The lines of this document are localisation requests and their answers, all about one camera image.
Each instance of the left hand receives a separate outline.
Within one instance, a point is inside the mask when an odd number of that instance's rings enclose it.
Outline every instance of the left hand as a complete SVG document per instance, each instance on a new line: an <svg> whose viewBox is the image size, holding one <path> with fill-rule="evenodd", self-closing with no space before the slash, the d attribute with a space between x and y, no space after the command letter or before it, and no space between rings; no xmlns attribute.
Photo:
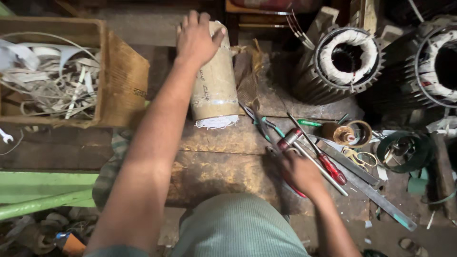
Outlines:
<svg viewBox="0 0 457 257"><path fill-rule="evenodd" d="M192 63L200 68L213 58L227 30L221 28L211 38L209 19L209 14L204 12L199 15L195 10L184 17L181 26L176 29L176 61Z"/></svg>

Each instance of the red handled tool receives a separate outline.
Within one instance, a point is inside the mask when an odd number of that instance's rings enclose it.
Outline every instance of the red handled tool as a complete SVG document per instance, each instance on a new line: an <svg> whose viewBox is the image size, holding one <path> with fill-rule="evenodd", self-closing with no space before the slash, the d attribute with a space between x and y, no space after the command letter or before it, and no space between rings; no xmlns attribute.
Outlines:
<svg viewBox="0 0 457 257"><path fill-rule="evenodd" d="M332 176L332 178L338 182L338 184L344 186L347 184L347 179L344 176L344 174L335 166L335 164L330 161L330 158L323 153L319 147L308 137L308 134L303 130L303 128L298 124L297 120L290 114L287 113L287 115L290 117L290 119L293 121L295 126L297 126L302 132L303 135L305 136L306 140L312 145L314 150L316 150L317 157L319 158L319 161L322 163L324 168L327 170L327 172Z"/></svg>

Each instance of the gold scissors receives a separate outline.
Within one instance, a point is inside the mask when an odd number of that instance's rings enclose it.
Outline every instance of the gold scissors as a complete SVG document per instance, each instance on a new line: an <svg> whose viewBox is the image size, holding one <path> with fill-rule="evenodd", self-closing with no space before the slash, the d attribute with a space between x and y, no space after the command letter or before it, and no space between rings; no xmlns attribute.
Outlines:
<svg viewBox="0 0 457 257"><path fill-rule="evenodd" d="M346 148L346 147L343 148L343 150L341 152L344 154L344 156L349 157L355 164L363 167L365 170L367 170L365 165L368 165L371 167L375 167L377 165L377 159L371 153L368 153L368 152L357 153L353 149Z"/></svg>

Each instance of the wrench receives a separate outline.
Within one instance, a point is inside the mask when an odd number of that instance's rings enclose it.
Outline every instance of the wrench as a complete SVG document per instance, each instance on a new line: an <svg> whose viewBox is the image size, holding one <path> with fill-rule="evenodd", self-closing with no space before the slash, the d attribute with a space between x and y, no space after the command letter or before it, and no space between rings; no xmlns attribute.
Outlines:
<svg viewBox="0 0 457 257"><path fill-rule="evenodd" d="M0 135L3 137L3 142L8 143L9 140L14 141L14 138L11 135L8 135L0 128Z"/></svg>

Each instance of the green screwdriver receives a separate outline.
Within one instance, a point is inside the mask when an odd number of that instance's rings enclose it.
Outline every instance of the green screwdriver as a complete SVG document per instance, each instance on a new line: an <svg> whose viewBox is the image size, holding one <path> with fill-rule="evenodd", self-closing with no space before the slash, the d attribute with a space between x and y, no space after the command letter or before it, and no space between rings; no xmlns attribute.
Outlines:
<svg viewBox="0 0 457 257"><path fill-rule="evenodd" d="M322 126L322 123L307 121L307 120L305 120L305 119L298 119L297 121L298 121L298 124L300 124L300 125L315 126L315 127L320 127L320 126Z"/></svg>

